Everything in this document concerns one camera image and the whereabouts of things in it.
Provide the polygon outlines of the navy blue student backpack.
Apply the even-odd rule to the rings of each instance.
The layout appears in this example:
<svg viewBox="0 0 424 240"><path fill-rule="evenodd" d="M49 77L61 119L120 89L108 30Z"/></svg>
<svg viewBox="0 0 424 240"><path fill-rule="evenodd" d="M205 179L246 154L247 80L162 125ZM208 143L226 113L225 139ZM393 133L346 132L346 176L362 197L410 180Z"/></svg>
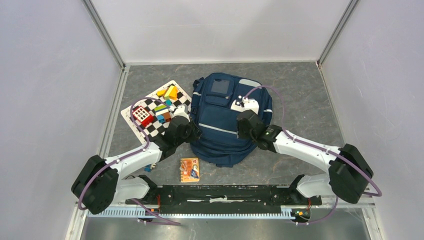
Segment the navy blue student backpack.
<svg viewBox="0 0 424 240"><path fill-rule="evenodd" d="M237 134L243 97L258 102L258 116L266 125L272 120L272 97L260 82L222 72L201 77L192 86L190 117L201 136L190 143L191 150L203 161L231 168L257 147L251 139Z"/></svg>

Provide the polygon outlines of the orange spiral notebook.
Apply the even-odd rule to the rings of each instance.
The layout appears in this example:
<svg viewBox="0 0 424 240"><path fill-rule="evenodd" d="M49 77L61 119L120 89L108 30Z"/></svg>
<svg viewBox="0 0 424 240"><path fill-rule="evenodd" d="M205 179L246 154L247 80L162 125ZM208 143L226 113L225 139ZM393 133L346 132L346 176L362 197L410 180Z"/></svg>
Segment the orange spiral notebook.
<svg viewBox="0 0 424 240"><path fill-rule="evenodd" d="M200 181L200 165L197 157L180 159L180 182L196 183Z"/></svg>

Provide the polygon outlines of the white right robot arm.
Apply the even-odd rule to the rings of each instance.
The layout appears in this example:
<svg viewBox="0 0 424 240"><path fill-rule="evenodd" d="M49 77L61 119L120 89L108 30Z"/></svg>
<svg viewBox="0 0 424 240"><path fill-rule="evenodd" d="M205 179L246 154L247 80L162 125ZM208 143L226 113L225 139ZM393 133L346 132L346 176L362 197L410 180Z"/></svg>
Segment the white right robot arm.
<svg viewBox="0 0 424 240"><path fill-rule="evenodd" d="M354 145L330 146L299 137L280 126L265 125L252 110L241 112L236 120L239 138L253 141L261 150L297 158L323 171L296 177L288 191L293 203L334 195L356 204L366 194L374 173Z"/></svg>

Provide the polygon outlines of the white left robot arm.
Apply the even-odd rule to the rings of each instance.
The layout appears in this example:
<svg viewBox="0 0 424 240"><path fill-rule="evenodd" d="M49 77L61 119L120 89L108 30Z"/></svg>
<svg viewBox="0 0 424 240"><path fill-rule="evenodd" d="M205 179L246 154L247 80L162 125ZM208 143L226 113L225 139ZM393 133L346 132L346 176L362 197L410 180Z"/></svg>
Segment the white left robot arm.
<svg viewBox="0 0 424 240"><path fill-rule="evenodd" d="M128 179L127 176L168 158L181 144L193 143L201 134L191 118L176 116L163 134L149 139L145 145L107 158L93 155L71 186L71 192L78 198L78 208L96 215L112 203L129 199L153 203L157 190L141 177Z"/></svg>

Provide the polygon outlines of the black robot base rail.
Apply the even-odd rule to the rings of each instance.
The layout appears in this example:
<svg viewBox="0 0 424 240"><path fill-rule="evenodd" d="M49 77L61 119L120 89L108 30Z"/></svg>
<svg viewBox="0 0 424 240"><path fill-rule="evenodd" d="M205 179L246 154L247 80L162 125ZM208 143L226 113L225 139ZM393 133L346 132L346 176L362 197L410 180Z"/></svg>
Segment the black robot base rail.
<svg viewBox="0 0 424 240"><path fill-rule="evenodd" d="M302 196L286 185L162 185L139 202L162 214L277 214L282 206L322 205L319 196Z"/></svg>

